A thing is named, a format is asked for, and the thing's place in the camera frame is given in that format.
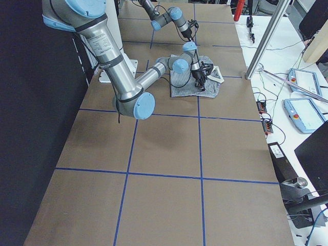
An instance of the white desk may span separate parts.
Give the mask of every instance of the white desk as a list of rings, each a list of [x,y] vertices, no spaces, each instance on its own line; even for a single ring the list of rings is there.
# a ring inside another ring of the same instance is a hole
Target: white desk
[[[254,16],[253,22],[254,27],[252,29],[253,33],[255,34],[255,43],[253,44],[252,41],[249,39],[249,29],[246,26],[246,15],[242,15],[237,23],[235,23],[237,28],[237,33],[240,41],[240,45],[242,46],[244,60],[247,66],[249,66],[256,49],[255,48],[248,48],[248,47],[257,47],[262,39],[262,36],[265,32],[265,29],[270,21],[270,17],[268,16]],[[298,36],[296,30],[294,29],[293,25],[289,21],[287,17],[284,17],[276,32],[271,39],[270,44],[268,45],[267,49],[277,49],[277,48],[284,48],[289,45],[293,45],[297,42],[301,41],[300,37]],[[295,64],[297,61],[301,51],[304,49],[304,44],[299,42],[298,44],[285,48],[283,50],[266,50],[263,58],[261,59],[261,63],[264,65],[264,68],[272,73],[287,73],[288,70],[294,66],[294,68],[298,67],[299,62]],[[307,67],[306,70],[313,71],[317,73],[320,85],[327,86],[327,83],[322,76],[318,67],[313,64],[305,63],[303,60],[300,62],[299,68],[303,69]],[[279,74],[278,76],[286,78],[286,75]],[[301,167],[294,150],[298,147],[310,134],[300,134],[298,130],[295,128],[293,123],[290,121],[287,113],[285,112],[282,104],[282,100],[286,98],[300,98],[303,97],[300,93],[292,93],[288,85],[282,86],[281,81],[262,73],[263,81],[265,88],[269,91],[272,91],[275,94],[278,94],[280,88],[282,87],[281,93],[278,97],[277,104],[274,110],[274,101],[267,102],[267,110],[268,113],[273,116],[273,123],[283,129],[286,134],[286,140],[281,145],[284,153],[286,154],[287,158],[289,159],[290,163],[292,164],[293,168],[295,169],[296,173],[300,177],[304,177],[307,180],[309,178],[305,174],[303,168]],[[252,86],[259,88],[260,92],[266,95],[267,99],[276,99],[276,97],[271,94],[270,92],[266,91],[263,88],[262,81],[260,79],[259,73],[255,73],[251,79]],[[322,89],[323,97],[328,98],[328,89]],[[317,100],[314,100],[315,103],[318,105],[321,112],[328,112],[328,105],[321,103]],[[280,132],[279,129],[273,128],[274,134],[270,134],[267,138],[267,142],[278,142],[281,143],[283,141],[283,134]],[[310,191],[314,191],[313,185],[310,183],[308,185]],[[290,221],[290,226],[294,238],[295,245],[304,245],[306,241],[307,235],[310,233],[311,228],[303,228],[297,229],[295,228],[292,221]],[[328,223],[326,227],[315,228],[311,241],[309,245],[328,245]]]

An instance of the blue cap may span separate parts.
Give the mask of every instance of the blue cap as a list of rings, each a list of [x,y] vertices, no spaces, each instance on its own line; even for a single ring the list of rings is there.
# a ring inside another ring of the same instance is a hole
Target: blue cap
[[[189,64],[186,60],[178,59],[175,62],[173,62],[173,71],[182,74],[188,70]]]
[[[177,20],[177,19],[180,19],[181,16],[182,16],[182,11],[181,9],[177,8],[177,7],[174,7],[171,12],[170,12],[170,16],[171,16],[171,19],[173,20]]]
[[[152,20],[151,24],[155,31],[158,31],[159,29],[161,29],[160,24],[157,21]]]
[[[66,25],[62,22],[56,21],[54,19],[50,19],[44,15],[43,16],[43,23],[47,26],[47,27],[51,27],[54,29],[58,29],[58,30],[62,30],[62,31],[67,31],[67,32],[75,32],[74,27]]]
[[[155,98],[149,92],[144,92],[137,99],[134,108],[133,115],[136,119],[147,119],[152,115],[155,109]]]
[[[87,18],[98,18],[105,13],[106,0],[65,0],[77,14]]]
[[[182,47],[183,51],[197,50],[197,46],[193,41],[185,43]]]

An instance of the blue and white device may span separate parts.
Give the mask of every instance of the blue and white device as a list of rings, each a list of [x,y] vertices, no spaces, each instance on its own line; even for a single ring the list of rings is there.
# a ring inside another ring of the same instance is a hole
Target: blue and white device
[[[288,72],[288,80],[314,94],[322,96],[319,80],[315,72],[291,68]],[[306,92],[302,92],[293,86],[291,86],[291,89],[292,91],[308,95]]]
[[[283,105],[288,116],[301,133],[313,133],[326,121],[309,97],[285,99]]]

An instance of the red cylinder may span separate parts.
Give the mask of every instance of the red cylinder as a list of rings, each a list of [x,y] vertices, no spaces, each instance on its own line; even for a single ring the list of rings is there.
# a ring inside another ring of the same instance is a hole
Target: red cylinder
[[[235,11],[234,21],[236,21],[236,22],[239,21],[239,17],[241,15],[244,4],[245,4],[245,0],[239,0],[239,2],[237,4],[237,9]]]

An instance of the robotic arm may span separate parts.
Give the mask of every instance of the robotic arm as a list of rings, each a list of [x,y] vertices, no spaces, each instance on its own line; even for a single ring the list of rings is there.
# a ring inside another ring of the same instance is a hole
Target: robotic arm
[[[190,26],[186,26],[187,22],[179,9],[170,8],[170,12],[159,15],[151,2],[143,0],[142,3],[153,21],[164,26],[173,20],[181,33],[192,40]],[[137,119],[146,119],[154,111],[155,99],[152,94],[145,92],[145,89],[168,69],[178,73],[188,70],[190,65],[197,69],[197,64],[200,65],[197,47],[192,41],[186,43],[182,55],[158,59],[153,67],[135,80],[107,27],[105,8],[105,0],[43,0],[44,23],[51,28],[77,32],[85,36],[100,67],[105,70],[112,82],[118,112]]]

